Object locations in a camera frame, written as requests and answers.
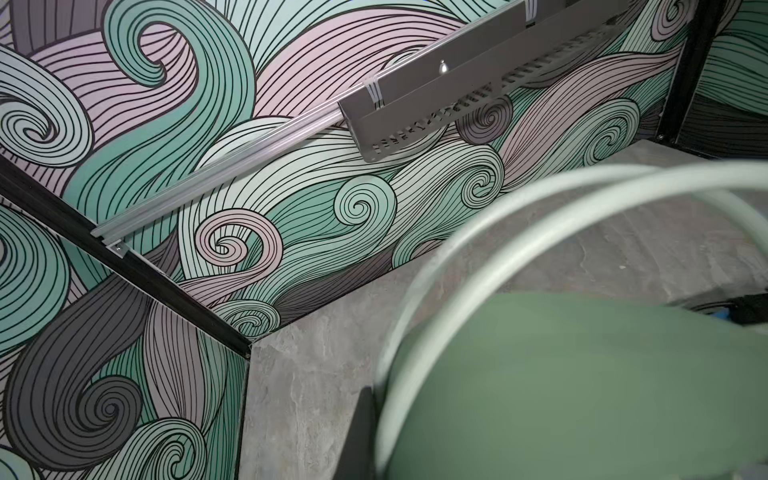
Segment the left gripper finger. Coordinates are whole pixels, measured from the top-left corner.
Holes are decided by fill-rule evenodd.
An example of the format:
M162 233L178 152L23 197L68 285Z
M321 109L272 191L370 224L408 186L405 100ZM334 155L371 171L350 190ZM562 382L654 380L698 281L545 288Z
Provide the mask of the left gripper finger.
M333 480L372 480L374 440L377 425L373 390L364 387L352 416Z

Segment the mint green headphones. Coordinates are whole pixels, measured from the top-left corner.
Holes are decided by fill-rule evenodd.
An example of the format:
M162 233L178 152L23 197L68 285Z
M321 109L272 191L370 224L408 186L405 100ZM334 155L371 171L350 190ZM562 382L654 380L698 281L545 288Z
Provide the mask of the mint green headphones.
M591 193L530 226L432 319L411 321L459 249L509 214ZM757 161L608 165L508 195L416 277L377 366L380 479L741 479L767 463L767 338L711 315L577 294L502 293L568 237L626 210L693 195L767 246L739 197Z

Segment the black headphones with blue band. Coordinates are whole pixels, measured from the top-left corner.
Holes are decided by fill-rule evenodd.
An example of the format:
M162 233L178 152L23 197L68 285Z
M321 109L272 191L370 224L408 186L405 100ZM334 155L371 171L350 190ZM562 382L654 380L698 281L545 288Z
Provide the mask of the black headphones with blue band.
M767 323L767 294L745 295L737 298L708 302L690 307L690 310L727 320L741 326Z

